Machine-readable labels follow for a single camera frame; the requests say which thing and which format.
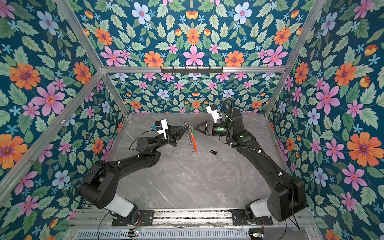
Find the metal keyring holder red handle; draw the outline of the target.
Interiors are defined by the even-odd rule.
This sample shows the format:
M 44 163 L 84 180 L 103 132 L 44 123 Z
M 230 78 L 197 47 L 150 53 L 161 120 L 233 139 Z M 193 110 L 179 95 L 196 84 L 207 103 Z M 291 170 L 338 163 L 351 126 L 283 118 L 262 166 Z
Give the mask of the metal keyring holder red handle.
M 187 140 L 188 140 L 189 146 L 192 150 L 192 153 L 193 154 L 197 153 L 197 146 L 196 146 L 196 141 L 194 138 L 194 133 L 193 134 L 191 133 L 191 136 Z

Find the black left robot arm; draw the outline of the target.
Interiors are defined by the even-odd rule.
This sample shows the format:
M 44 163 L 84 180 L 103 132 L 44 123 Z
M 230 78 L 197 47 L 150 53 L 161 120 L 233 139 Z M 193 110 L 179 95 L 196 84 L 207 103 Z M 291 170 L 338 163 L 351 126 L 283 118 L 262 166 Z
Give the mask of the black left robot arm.
M 139 170 L 153 167 L 161 157 L 159 148 L 165 145 L 177 146 L 185 133 L 190 132 L 188 125 L 157 125 L 157 136 L 140 136 L 136 140 L 136 155 L 117 161 L 97 161 L 96 165 L 85 175 L 78 188 L 80 197 L 98 209 L 106 209 L 127 219 L 138 212 L 138 207 L 117 194 L 119 181 Z

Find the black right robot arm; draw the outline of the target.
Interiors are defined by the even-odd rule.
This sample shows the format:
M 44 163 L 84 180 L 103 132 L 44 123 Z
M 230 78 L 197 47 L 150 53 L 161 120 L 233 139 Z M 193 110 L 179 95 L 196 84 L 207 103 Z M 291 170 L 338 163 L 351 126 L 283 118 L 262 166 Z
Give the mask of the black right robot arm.
M 255 200 L 246 205 L 246 218 L 273 217 L 284 222 L 306 207 L 305 184 L 299 177 L 284 171 L 261 147 L 257 139 L 244 128 L 243 115 L 235 108 L 233 99 L 227 98 L 221 108 L 207 106 L 211 121 L 194 126 L 206 135 L 223 137 L 224 144 L 248 159 L 268 184 L 271 194 L 267 199 Z

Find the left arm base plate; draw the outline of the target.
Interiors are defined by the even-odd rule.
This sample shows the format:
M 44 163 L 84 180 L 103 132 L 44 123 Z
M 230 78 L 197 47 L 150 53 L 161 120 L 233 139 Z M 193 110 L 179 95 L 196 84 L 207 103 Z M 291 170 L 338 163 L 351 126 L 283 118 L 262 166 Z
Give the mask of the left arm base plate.
M 113 227 L 148 227 L 154 220 L 154 210 L 134 210 L 127 217 L 114 214 Z

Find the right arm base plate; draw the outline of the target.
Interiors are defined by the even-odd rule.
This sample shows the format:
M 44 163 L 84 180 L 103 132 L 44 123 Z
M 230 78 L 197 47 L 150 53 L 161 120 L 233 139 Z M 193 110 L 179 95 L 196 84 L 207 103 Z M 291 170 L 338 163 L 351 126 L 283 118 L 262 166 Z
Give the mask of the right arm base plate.
M 248 209 L 230 209 L 234 226 L 272 226 L 273 220 L 269 216 L 256 217 Z

